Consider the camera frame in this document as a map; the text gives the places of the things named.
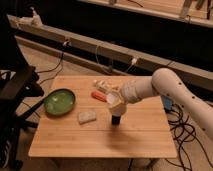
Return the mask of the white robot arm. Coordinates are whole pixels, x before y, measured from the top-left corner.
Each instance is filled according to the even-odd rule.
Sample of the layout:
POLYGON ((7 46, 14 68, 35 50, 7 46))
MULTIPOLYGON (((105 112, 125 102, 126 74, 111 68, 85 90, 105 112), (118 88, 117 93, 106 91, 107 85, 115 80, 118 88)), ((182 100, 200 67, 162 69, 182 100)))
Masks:
POLYGON ((107 93, 110 113, 121 117, 127 105, 154 96, 165 96, 178 103, 213 141, 213 107, 194 95, 178 75, 168 68, 156 70, 152 76, 125 82, 107 93))

